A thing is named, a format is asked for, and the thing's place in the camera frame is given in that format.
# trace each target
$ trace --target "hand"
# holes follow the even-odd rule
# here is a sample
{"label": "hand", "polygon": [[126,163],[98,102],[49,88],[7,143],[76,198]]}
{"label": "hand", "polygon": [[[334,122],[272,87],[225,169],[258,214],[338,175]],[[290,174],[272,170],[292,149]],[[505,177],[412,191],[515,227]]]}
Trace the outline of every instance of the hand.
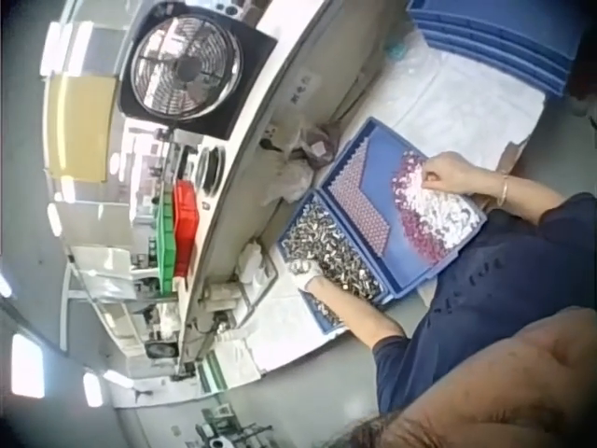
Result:
{"label": "hand", "polygon": [[309,259],[295,259],[288,264],[288,271],[292,274],[292,280],[297,287],[305,292],[309,292],[307,287],[316,277],[322,277],[323,271],[316,261]]}
{"label": "hand", "polygon": [[423,188],[456,194],[478,193],[488,173],[456,152],[442,152],[423,164]]}

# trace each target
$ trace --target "fan grille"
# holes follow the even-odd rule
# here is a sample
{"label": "fan grille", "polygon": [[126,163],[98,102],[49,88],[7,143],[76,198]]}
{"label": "fan grille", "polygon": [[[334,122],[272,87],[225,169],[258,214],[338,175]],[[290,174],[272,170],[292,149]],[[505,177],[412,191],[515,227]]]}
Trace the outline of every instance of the fan grille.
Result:
{"label": "fan grille", "polygon": [[201,17],[169,19],[139,45],[132,88],[149,112],[183,119],[218,101],[233,76],[232,37]]}

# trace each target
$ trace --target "electric fan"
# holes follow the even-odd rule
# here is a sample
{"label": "electric fan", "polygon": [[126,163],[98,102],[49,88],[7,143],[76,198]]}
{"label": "electric fan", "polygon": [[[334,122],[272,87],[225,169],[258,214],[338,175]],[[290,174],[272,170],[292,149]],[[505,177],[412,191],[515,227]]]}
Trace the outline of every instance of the electric fan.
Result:
{"label": "electric fan", "polygon": [[215,11],[152,7],[121,73],[127,117],[228,139],[275,40]]}

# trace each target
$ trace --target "small metal component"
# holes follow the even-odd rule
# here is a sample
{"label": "small metal component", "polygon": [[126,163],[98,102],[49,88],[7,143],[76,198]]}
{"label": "small metal component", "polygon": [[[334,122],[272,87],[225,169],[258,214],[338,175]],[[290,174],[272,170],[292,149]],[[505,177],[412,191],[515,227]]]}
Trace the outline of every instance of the small metal component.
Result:
{"label": "small metal component", "polygon": [[[381,292],[379,282],[316,198],[304,205],[281,246],[287,259],[316,260],[327,278],[363,300],[371,301]],[[340,323],[323,303],[315,306],[332,326]]]}

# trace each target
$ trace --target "worker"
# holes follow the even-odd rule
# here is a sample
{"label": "worker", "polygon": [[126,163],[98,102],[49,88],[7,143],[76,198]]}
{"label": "worker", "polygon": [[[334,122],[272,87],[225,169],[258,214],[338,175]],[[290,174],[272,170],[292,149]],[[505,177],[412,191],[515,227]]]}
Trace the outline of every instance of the worker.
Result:
{"label": "worker", "polygon": [[489,213],[439,275],[411,337],[327,280],[315,261],[289,265],[297,286],[335,313],[376,363],[380,417],[329,446],[569,442],[597,404],[597,200],[565,200],[456,153],[429,159],[423,173],[423,188],[491,196],[511,214]]}

